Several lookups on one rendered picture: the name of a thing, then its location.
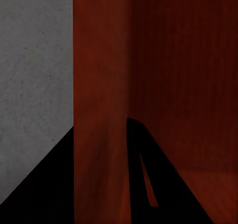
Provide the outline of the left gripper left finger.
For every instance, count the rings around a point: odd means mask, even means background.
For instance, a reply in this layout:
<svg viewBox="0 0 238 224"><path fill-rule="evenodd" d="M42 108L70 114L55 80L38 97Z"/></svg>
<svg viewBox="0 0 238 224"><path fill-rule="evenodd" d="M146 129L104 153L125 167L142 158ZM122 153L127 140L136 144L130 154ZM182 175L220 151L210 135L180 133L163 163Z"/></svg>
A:
<svg viewBox="0 0 238 224"><path fill-rule="evenodd" d="M0 224L74 224L73 127L2 202Z"/></svg>

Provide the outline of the storage box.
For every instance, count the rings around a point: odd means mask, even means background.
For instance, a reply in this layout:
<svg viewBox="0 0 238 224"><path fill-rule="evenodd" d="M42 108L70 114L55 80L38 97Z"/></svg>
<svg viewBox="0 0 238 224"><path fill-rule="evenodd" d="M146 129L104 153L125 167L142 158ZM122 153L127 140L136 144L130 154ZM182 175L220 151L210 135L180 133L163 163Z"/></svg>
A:
<svg viewBox="0 0 238 224"><path fill-rule="evenodd" d="M74 224L131 224L127 118L238 224L238 0L73 0Z"/></svg>

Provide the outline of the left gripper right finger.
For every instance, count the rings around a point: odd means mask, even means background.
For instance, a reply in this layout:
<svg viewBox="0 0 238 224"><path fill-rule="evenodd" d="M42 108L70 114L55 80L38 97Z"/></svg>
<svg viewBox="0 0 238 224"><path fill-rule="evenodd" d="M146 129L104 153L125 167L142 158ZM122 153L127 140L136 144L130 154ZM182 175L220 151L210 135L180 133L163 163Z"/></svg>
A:
<svg viewBox="0 0 238 224"><path fill-rule="evenodd" d="M146 126L127 118L131 224L214 224ZM159 207L149 205L140 157Z"/></svg>

